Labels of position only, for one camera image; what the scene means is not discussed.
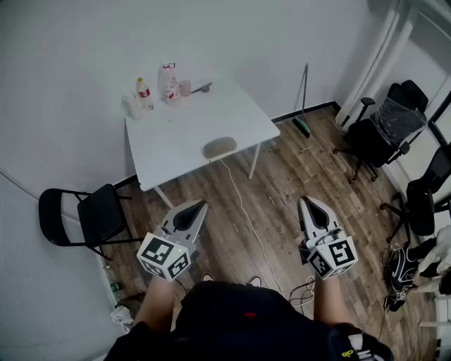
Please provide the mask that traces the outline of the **black and white backpack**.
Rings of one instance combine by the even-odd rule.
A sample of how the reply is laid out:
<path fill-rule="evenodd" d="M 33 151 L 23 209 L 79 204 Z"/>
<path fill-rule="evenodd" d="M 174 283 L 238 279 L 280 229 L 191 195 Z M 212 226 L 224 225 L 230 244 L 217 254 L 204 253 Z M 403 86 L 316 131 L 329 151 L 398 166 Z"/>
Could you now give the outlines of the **black and white backpack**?
<path fill-rule="evenodd" d="M 415 288 L 414 274 L 419 261 L 409 255 L 408 247 L 397 246 L 391 251 L 384 264 L 384 282 L 388 295 L 383 307 L 391 312 L 398 311 L 406 302 L 407 293 Z"/>

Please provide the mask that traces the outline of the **brown round object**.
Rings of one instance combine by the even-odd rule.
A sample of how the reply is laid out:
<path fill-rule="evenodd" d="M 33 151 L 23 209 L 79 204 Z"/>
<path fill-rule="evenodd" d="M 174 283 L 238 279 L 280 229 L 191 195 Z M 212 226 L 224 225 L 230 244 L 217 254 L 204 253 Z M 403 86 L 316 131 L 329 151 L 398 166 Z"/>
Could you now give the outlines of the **brown round object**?
<path fill-rule="evenodd" d="M 213 159 L 236 149 L 237 143 L 233 137 L 220 137 L 206 143 L 202 147 L 202 155 L 205 159 Z"/>

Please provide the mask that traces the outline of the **person's right forearm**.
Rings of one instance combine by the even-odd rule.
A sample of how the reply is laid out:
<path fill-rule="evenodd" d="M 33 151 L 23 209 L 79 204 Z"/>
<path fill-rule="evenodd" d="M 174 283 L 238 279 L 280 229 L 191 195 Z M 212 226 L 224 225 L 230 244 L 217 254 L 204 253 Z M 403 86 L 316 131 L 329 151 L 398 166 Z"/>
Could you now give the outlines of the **person's right forearm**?
<path fill-rule="evenodd" d="M 338 277 L 322 280 L 319 276 L 316 276 L 314 286 L 314 320 L 331 326 L 353 323 L 342 296 Z"/>

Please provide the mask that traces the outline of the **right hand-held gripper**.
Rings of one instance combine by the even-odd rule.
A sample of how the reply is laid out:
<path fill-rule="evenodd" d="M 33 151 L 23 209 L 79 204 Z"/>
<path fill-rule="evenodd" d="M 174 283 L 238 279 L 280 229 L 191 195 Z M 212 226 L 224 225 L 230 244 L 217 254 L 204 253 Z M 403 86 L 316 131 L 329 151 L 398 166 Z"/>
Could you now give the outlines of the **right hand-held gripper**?
<path fill-rule="evenodd" d="M 300 197 L 297 210 L 301 230 L 316 235 L 299 246 L 302 263 L 309 263 L 321 280 L 345 273 L 359 260 L 354 241 L 339 226 L 335 212 L 313 197 Z"/>

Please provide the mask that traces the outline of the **white wall pipes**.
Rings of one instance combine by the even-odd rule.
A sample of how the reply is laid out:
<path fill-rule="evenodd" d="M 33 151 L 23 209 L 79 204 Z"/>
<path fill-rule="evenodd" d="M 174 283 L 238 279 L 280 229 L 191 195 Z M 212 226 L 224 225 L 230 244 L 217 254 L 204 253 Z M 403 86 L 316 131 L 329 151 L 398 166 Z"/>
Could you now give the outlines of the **white wall pipes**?
<path fill-rule="evenodd" d="M 355 121 L 362 106 L 357 105 L 361 97 L 374 97 L 406 46 L 419 10 L 408 6 L 407 0 L 392 0 L 370 56 L 345 103 L 335 117 L 335 123 L 343 126 L 345 121 Z"/>

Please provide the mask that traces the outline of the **white plastic bag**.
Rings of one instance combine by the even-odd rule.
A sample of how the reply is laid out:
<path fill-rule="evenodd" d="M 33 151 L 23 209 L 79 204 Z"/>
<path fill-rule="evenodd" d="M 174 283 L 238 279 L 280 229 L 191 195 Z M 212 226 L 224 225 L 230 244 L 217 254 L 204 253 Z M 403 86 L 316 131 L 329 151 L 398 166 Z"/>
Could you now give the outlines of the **white plastic bag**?
<path fill-rule="evenodd" d="M 114 324 L 122 326 L 126 333 L 130 331 L 134 322 L 130 310 L 123 305 L 117 306 L 110 314 L 110 318 Z"/>

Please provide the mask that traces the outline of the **white cloth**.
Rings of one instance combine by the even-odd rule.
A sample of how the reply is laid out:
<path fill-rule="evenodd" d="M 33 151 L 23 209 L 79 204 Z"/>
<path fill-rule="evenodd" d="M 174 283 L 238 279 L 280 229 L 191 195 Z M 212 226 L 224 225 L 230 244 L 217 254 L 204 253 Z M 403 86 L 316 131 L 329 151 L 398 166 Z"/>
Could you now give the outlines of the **white cloth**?
<path fill-rule="evenodd" d="M 433 278 L 451 268 L 451 225 L 442 227 L 435 238 L 430 238 L 419 247 L 421 252 L 418 273 Z"/>

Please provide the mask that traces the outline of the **black folding chair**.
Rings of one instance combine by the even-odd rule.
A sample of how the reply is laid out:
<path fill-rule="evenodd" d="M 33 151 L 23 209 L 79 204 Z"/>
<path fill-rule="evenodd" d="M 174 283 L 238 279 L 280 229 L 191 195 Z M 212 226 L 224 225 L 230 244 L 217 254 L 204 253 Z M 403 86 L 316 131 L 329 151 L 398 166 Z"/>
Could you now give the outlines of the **black folding chair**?
<path fill-rule="evenodd" d="M 78 199 L 78 216 L 84 240 L 71 242 L 63 224 L 61 212 L 63 195 L 74 195 Z M 39 224 L 44 237 L 59 247 L 86 247 L 110 261 L 102 250 L 107 244 L 142 242 L 143 238 L 130 237 L 112 240 L 123 231 L 131 232 L 123 211 L 121 200 L 131 197 L 120 196 L 112 184 L 106 184 L 93 193 L 49 188 L 38 201 Z"/>

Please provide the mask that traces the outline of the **person's black shirt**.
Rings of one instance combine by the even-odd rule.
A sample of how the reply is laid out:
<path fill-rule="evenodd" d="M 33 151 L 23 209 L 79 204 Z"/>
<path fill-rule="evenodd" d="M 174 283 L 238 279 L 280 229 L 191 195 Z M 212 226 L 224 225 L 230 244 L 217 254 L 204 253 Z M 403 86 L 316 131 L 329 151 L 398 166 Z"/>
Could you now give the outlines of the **person's black shirt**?
<path fill-rule="evenodd" d="M 391 350 L 352 324 L 329 326 L 267 288 L 205 281 L 183 299 L 175 329 L 140 322 L 104 361 L 393 361 Z"/>

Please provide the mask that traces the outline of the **green broom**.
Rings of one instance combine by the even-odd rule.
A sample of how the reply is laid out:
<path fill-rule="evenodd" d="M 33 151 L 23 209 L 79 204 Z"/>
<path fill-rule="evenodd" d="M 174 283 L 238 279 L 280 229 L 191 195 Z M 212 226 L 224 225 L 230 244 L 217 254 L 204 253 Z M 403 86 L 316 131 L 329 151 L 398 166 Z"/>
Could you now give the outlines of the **green broom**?
<path fill-rule="evenodd" d="M 301 78 L 301 81 L 299 84 L 297 98 L 296 98 L 295 106 L 294 106 L 294 110 L 297 110 L 298 105 L 301 104 L 300 114 L 296 115 L 296 117 L 293 118 L 294 125 L 307 138 L 309 138 L 311 136 L 311 131 L 304 118 L 308 72 L 309 72 L 309 64 L 306 63 L 304 66 L 304 70 L 303 70 L 302 78 Z"/>

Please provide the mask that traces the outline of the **black office chair plastic-wrapped back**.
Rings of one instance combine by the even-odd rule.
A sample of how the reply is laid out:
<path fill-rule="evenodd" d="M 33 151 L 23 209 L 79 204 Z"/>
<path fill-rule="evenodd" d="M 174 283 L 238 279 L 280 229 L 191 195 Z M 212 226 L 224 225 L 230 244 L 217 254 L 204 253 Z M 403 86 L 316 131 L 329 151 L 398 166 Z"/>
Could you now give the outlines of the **black office chair plastic-wrapped back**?
<path fill-rule="evenodd" d="M 344 135 L 350 148 L 333 150 L 334 154 L 342 152 L 357 158 L 354 175 L 348 179 L 350 184 L 356 181 L 362 164 L 372 172 L 374 182 L 378 177 L 376 169 L 408 153 L 407 138 L 421 132 L 428 123 L 424 114 L 428 97 L 413 80 L 393 83 L 382 104 L 367 118 L 364 114 L 375 101 L 363 97 L 361 103 L 363 108 L 357 120 Z"/>

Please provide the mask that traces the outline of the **white plastic container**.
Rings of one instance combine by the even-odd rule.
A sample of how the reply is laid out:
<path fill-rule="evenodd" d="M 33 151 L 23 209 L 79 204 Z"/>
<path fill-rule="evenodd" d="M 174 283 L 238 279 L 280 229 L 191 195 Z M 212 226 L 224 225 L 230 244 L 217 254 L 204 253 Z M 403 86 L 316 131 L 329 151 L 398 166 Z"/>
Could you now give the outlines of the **white plastic container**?
<path fill-rule="evenodd" d="M 131 92 L 122 97 L 122 107 L 128 117 L 138 121 L 142 117 L 142 108 L 137 102 L 137 97 L 134 92 Z"/>

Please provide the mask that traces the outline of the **camouflage bag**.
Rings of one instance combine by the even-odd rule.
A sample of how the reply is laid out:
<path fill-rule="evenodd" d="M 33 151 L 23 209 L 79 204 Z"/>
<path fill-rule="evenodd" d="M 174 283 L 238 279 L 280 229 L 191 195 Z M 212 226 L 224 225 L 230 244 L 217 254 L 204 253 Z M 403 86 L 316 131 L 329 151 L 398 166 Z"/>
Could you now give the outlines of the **camouflage bag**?
<path fill-rule="evenodd" d="M 144 297 L 144 293 L 138 293 L 136 295 L 123 298 L 116 304 L 115 308 L 119 305 L 127 307 L 130 310 L 133 320 L 135 321 L 135 317 L 137 316 L 137 313 L 142 306 Z"/>

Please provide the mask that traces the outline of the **person's left forearm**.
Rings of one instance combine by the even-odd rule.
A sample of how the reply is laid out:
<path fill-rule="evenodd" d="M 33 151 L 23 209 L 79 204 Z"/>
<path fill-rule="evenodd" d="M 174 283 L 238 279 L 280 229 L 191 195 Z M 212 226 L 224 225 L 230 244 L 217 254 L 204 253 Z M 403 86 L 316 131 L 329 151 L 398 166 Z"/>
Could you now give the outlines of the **person's left forearm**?
<path fill-rule="evenodd" d="M 174 283 L 153 277 L 135 317 L 134 325 L 144 322 L 155 333 L 169 333 L 172 327 L 174 302 Z"/>

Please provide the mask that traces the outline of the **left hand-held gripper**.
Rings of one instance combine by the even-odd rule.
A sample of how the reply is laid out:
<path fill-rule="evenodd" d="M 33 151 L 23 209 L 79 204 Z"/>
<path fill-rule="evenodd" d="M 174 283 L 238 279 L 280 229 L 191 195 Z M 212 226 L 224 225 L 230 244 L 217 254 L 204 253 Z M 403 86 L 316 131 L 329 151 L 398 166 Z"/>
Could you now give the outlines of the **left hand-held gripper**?
<path fill-rule="evenodd" d="M 198 256 L 198 235 L 208 210 L 205 200 L 171 209 L 162 224 L 146 234 L 137 259 L 145 271 L 166 281 L 178 278 Z"/>

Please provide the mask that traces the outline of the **white table leg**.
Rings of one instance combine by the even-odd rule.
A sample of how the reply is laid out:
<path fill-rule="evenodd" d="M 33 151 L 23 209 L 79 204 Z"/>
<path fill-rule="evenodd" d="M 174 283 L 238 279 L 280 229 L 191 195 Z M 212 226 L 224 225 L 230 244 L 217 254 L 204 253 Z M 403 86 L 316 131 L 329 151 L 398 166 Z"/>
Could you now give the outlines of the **white table leg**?
<path fill-rule="evenodd" d="M 257 159 L 259 157 L 259 152 L 260 152 L 260 148 L 261 148 L 261 144 L 258 143 L 255 148 L 254 148 L 254 155 L 253 155 L 253 159 L 252 159 L 252 163 L 249 169 L 249 174 L 248 174 L 248 179 L 251 180 L 253 175 L 254 175 L 254 170 L 255 167 L 257 165 Z"/>
<path fill-rule="evenodd" d="M 159 186 L 155 186 L 154 190 L 170 209 L 174 208 L 173 203 L 167 198 L 166 194 Z"/>

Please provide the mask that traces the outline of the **small yellow-capped plastic bottle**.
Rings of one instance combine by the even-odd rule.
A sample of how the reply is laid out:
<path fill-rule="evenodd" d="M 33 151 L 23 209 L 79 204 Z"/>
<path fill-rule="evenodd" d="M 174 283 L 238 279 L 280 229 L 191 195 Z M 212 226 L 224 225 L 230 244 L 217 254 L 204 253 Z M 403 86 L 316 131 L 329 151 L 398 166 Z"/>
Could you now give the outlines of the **small yellow-capped plastic bottle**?
<path fill-rule="evenodd" d="M 143 109 L 150 111 L 154 108 L 149 87 L 144 82 L 143 78 L 138 78 L 136 82 L 137 95 Z"/>

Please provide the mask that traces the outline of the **green bottles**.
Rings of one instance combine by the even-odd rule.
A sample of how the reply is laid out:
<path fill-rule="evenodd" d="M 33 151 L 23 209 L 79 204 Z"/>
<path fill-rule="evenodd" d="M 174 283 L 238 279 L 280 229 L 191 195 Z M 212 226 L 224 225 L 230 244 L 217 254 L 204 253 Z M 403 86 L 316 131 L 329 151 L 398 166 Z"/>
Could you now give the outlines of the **green bottles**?
<path fill-rule="evenodd" d="M 111 292 L 113 293 L 115 301 L 119 302 L 121 299 L 124 298 L 123 288 L 121 284 L 119 283 L 113 269 L 109 265 L 104 266 L 104 273 L 106 275 L 109 287 L 111 289 Z"/>

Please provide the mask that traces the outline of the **black office chair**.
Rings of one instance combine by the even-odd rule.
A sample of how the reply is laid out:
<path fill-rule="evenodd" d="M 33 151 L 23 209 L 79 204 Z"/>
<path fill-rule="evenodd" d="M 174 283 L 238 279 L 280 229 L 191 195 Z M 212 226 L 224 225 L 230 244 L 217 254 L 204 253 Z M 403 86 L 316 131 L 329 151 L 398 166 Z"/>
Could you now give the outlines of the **black office chair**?
<path fill-rule="evenodd" d="M 387 243 L 392 241 L 402 227 L 405 227 L 407 245 L 411 243 L 412 233 L 419 236 L 432 235 L 435 230 L 434 214 L 448 211 L 451 215 L 451 195 L 437 204 L 433 201 L 433 195 L 450 176 L 451 143 L 440 146 L 433 155 L 425 174 L 408 183 L 405 200 L 399 192 L 393 196 L 394 200 L 400 201 L 398 208 L 386 202 L 380 205 L 381 210 L 388 209 L 400 218 L 393 233 L 387 237 Z"/>

